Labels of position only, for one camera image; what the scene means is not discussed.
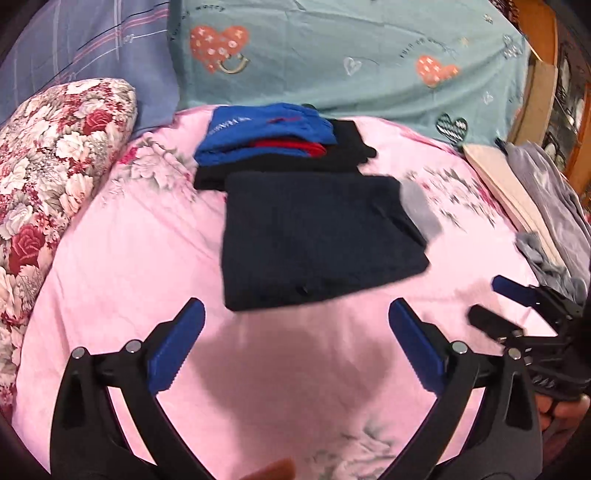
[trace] black folded garment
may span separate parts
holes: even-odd
[[[332,299],[429,265],[392,177],[240,172],[226,187],[222,273],[234,312]]]
[[[333,125],[336,145],[325,145],[323,157],[296,157],[294,155],[264,154],[244,160],[198,167],[193,186],[197,190],[225,190],[225,181],[230,173],[238,171],[318,171],[332,173],[357,173],[357,165],[367,163],[377,152],[363,143],[355,122],[329,120]]]

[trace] blue gripper pad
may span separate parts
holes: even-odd
[[[148,360],[148,389],[152,395],[168,390],[205,325],[205,307],[190,299],[173,320],[158,351]]]
[[[536,295],[533,288],[524,287],[520,283],[509,280],[502,275],[497,275],[492,279],[492,289],[524,307],[533,307],[535,305]]]
[[[423,388],[439,396],[445,387],[445,363],[423,332],[421,320],[404,299],[396,299],[390,304],[388,318],[390,328]]]

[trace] beige cloth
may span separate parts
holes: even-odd
[[[505,154],[496,147],[475,144],[465,145],[464,154],[515,227],[520,232],[538,232],[548,259],[555,265],[564,267],[564,261],[538,207],[511,170]]]

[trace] pillow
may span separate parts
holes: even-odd
[[[27,100],[0,130],[0,410],[7,418],[22,339],[57,245],[136,115],[129,83],[91,79]]]
[[[0,64],[0,127],[46,88],[98,77],[123,78],[136,89],[135,136],[170,124],[178,85],[167,18],[162,0],[49,0]]]
[[[488,0],[178,0],[168,33],[178,109],[310,103],[451,144],[507,137],[530,52]]]

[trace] gray sock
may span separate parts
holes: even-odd
[[[441,233],[441,223],[429,208],[427,197],[412,180],[400,182],[400,203],[427,242]]]

